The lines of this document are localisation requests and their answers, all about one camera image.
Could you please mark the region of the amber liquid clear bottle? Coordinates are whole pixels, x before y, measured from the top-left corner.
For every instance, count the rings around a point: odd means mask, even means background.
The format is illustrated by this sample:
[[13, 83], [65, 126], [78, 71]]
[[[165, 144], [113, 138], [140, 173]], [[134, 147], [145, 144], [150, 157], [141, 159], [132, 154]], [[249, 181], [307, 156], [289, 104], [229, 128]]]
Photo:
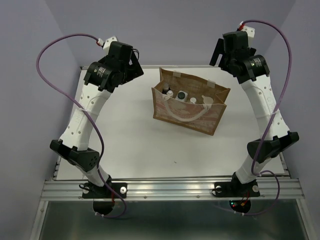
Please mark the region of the amber liquid clear bottle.
[[172, 98], [174, 93], [172, 90], [169, 90], [169, 91], [167, 91], [166, 95]]

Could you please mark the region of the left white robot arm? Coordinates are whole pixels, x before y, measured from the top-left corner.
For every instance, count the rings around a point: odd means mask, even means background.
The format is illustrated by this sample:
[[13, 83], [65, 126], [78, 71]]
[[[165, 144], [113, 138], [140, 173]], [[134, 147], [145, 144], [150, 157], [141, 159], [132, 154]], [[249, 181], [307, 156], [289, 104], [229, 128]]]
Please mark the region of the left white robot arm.
[[110, 176], [99, 167], [100, 153], [89, 148], [89, 140], [100, 111], [115, 88], [144, 74], [135, 49], [119, 41], [107, 42], [106, 56], [90, 64], [83, 78], [79, 106], [67, 128], [50, 148], [78, 168], [94, 185], [100, 197], [111, 193]]

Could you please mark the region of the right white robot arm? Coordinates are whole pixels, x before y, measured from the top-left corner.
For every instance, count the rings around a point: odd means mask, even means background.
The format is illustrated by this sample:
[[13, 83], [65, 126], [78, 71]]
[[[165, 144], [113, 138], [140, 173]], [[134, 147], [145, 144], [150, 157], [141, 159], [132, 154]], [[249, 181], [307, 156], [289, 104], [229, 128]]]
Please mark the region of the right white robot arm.
[[242, 195], [260, 171], [282, 151], [299, 140], [290, 131], [277, 106], [271, 87], [270, 70], [266, 59], [249, 46], [252, 38], [245, 31], [233, 31], [218, 39], [210, 65], [235, 77], [247, 95], [253, 109], [260, 138], [247, 144], [248, 156], [234, 173], [231, 192]]

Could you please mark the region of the white bottle black cap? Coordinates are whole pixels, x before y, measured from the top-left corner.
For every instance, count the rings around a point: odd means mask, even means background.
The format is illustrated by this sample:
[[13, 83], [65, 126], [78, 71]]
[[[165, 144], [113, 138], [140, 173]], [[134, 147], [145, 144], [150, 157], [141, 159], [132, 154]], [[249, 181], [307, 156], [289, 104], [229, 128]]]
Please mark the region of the white bottle black cap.
[[179, 91], [175, 97], [176, 100], [179, 100], [181, 102], [186, 102], [188, 98], [188, 93], [185, 91]]

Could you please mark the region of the brown burlap canvas bag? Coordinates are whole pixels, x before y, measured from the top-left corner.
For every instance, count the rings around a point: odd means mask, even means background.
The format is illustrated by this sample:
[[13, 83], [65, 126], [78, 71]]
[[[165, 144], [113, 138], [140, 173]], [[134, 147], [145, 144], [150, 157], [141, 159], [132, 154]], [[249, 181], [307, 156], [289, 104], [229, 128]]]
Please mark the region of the brown burlap canvas bag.
[[[159, 83], [151, 88], [153, 118], [214, 135], [226, 110], [230, 89], [196, 75], [163, 68], [159, 69], [159, 76]], [[173, 91], [173, 97], [162, 94], [164, 83]], [[186, 102], [175, 99], [179, 91], [188, 93]], [[202, 95], [213, 98], [214, 103], [203, 104]], [[190, 103], [190, 98], [196, 98], [196, 103]]]

